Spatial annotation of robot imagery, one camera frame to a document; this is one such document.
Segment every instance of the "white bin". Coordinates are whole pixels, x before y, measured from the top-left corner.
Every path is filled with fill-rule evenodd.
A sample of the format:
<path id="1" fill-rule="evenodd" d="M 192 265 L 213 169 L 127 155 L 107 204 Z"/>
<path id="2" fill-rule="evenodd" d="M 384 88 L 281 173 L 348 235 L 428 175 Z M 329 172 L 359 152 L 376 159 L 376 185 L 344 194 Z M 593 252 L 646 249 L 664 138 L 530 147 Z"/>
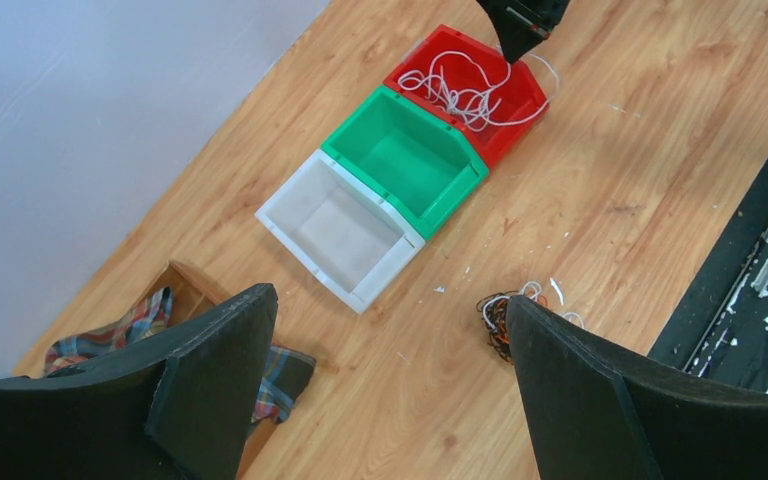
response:
<path id="1" fill-rule="evenodd" d="M 395 208 L 322 150 L 255 215 L 357 313 L 425 246 Z"/>

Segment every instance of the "wooden table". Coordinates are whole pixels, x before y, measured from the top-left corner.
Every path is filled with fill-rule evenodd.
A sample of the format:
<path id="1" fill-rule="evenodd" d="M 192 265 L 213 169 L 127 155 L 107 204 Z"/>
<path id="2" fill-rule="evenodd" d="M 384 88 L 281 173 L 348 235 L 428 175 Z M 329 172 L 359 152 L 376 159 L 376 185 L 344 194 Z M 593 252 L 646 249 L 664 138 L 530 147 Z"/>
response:
<path id="1" fill-rule="evenodd" d="M 274 283 L 277 333 L 320 361 L 250 478 L 536 478 L 475 303 L 551 277 L 553 308 L 648 350 L 768 155 L 768 0 L 571 2 L 536 52 L 562 75 L 549 113 L 357 316 L 253 214 L 439 23 L 495 41 L 470 0 L 334 0 L 16 373 L 181 260 L 230 291 Z"/>

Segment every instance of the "plaid shirt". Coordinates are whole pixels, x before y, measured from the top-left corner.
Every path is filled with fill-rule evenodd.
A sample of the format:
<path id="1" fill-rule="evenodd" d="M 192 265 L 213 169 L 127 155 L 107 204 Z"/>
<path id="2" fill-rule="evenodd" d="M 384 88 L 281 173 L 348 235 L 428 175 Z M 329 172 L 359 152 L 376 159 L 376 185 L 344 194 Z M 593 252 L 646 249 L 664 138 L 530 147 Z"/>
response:
<path id="1" fill-rule="evenodd" d="M 171 312 L 172 289 L 166 287 L 134 306 L 116 323 L 55 342 L 45 355 L 43 373 L 49 375 L 159 333 L 166 329 Z M 285 422 L 310 383 L 315 367 L 313 357 L 273 344 L 266 357 L 249 433 L 265 418 Z"/>

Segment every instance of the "plastic container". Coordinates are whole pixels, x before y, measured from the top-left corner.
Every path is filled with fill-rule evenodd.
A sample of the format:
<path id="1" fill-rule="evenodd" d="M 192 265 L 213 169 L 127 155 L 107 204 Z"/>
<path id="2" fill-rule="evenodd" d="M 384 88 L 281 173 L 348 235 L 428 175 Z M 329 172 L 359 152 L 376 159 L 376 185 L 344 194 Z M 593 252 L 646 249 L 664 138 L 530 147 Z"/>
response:
<path id="1" fill-rule="evenodd" d="M 322 149 L 426 240 L 489 174 L 463 134 L 383 86 Z"/>
<path id="2" fill-rule="evenodd" d="M 498 83 L 507 74 L 507 61 L 498 50 L 489 47 L 453 28 L 445 25 L 437 27 L 431 35 L 410 52 L 399 66 L 384 79 L 384 85 L 409 98 L 425 110 L 454 125 L 463 132 L 475 150 L 481 155 L 484 163 L 493 168 L 511 148 L 516 145 L 531 128 L 531 126 L 548 110 L 543 111 L 527 123 L 521 125 L 496 127 L 487 125 L 481 132 L 473 132 L 459 118 L 443 110 L 441 105 L 427 99 L 428 87 L 423 86 L 414 91 L 406 91 L 399 86 L 399 78 L 411 70 L 420 70 L 428 74 L 434 58 L 448 50 L 463 52 L 481 65 L 491 83 Z M 437 65 L 443 68 L 444 78 L 449 89 L 462 90 L 475 88 L 486 90 L 481 72 L 466 58 L 447 55 L 441 58 Z M 534 75 L 523 62 L 517 62 L 511 67 L 511 78 L 497 89 L 491 99 L 501 99 L 499 107 L 492 113 L 491 118 L 497 122 L 515 121 L 527 118 L 537 111 L 546 101 L 546 94 L 540 88 Z"/>
<path id="3" fill-rule="evenodd" d="M 425 246 L 392 206 L 321 150 L 255 216 L 358 313 Z"/>

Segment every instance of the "white string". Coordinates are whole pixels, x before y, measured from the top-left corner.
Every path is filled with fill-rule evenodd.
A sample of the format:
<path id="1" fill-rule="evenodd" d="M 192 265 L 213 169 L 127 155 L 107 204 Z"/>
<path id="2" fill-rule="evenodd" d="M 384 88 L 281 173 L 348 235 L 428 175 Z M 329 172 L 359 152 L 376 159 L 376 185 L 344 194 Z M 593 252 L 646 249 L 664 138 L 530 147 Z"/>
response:
<path id="1" fill-rule="evenodd" d="M 540 293 L 542 293 L 542 292 L 543 292 L 543 286 L 540 285 L 540 283 L 535 282 L 534 280 L 530 280 L 528 282 L 525 282 L 525 285 L 523 285 L 522 288 L 519 289 L 518 293 L 520 295 L 525 295 L 530 300 L 536 302 L 537 301 L 537 297 L 539 297 Z M 510 295 L 504 295 L 504 294 L 503 295 L 496 295 L 495 297 L 491 298 L 490 300 L 487 300 L 484 303 L 484 306 L 481 308 L 481 316 L 484 317 L 484 323 L 486 323 L 487 326 L 490 327 L 491 330 L 494 330 L 496 328 L 496 326 L 493 325 L 493 322 L 491 322 L 490 318 L 487 316 L 487 307 L 489 307 L 490 305 L 495 304 L 499 300 L 502 300 L 502 299 L 510 300 L 510 298 L 511 298 Z M 577 323 L 578 326 L 580 326 L 582 329 L 586 330 L 586 328 L 584 326 L 584 319 L 581 318 L 581 315 L 579 315 L 579 314 L 577 314 L 575 312 L 567 312 L 567 313 L 561 315 L 561 317 L 564 320 L 566 320 L 566 321 L 568 321 L 570 323 Z"/>
<path id="2" fill-rule="evenodd" d="M 442 65 L 440 66 L 439 73 L 435 73 L 434 70 L 437 62 L 446 55 L 456 55 L 463 57 L 467 59 L 471 64 L 475 65 L 475 67 L 481 73 L 481 77 L 484 79 L 484 83 L 487 85 L 487 90 L 477 90 L 476 88 L 465 88 L 463 90 L 449 89 L 449 86 L 446 84 L 445 71 L 443 70 Z M 545 110 L 549 105 L 549 102 L 555 99 L 555 96 L 561 89 L 561 77 L 558 75 L 558 72 L 552 68 L 552 65 L 549 64 L 549 62 L 544 58 L 539 57 L 533 53 L 528 53 L 527 55 L 536 58 L 542 62 L 543 65 L 546 65 L 546 68 L 548 68 L 552 73 L 552 76 L 555 77 L 555 90 L 546 98 L 546 101 L 540 105 L 540 108 L 538 108 L 531 115 L 519 120 L 497 122 L 490 118 L 490 115 L 496 111 L 496 109 L 499 107 L 499 104 L 502 102 L 501 99 L 497 99 L 496 102 L 493 103 L 493 106 L 490 106 L 490 96 L 499 87 L 506 84 L 511 78 L 511 64 L 508 62 L 505 62 L 505 65 L 507 66 L 507 73 L 505 74 L 505 78 L 501 82 L 493 84 L 490 82 L 490 79 L 487 78 L 487 72 L 484 71 L 484 68 L 476 63 L 472 57 L 464 52 L 447 50 L 434 57 L 434 60 L 431 61 L 431 65 L 428 68 L 427 74 L 419 69 L 404 73 L 401 77 L 399 77 L 399 87 L 406 91 L 414 91 L 419 90 L 422 87 L 426 87 L 427 93 L 425 98 L 427 100 L 430 100 L 432 103 L 442 104 L 439 106 L 445 110 L 446 113 L 460 117 L 466 124 L 467 128 L 473 132 L 480 132 L 487 128 L 487 125 L 493 125 L 495 127 L 522 125 L 523 123 L 530 122 L 538 115 L 540 115 L 540 113 L 542 113 L 543 110 Z M 462 100 L 466 101 L 466 105 L 459 107 L 458 105 L 462 102 Z"/>

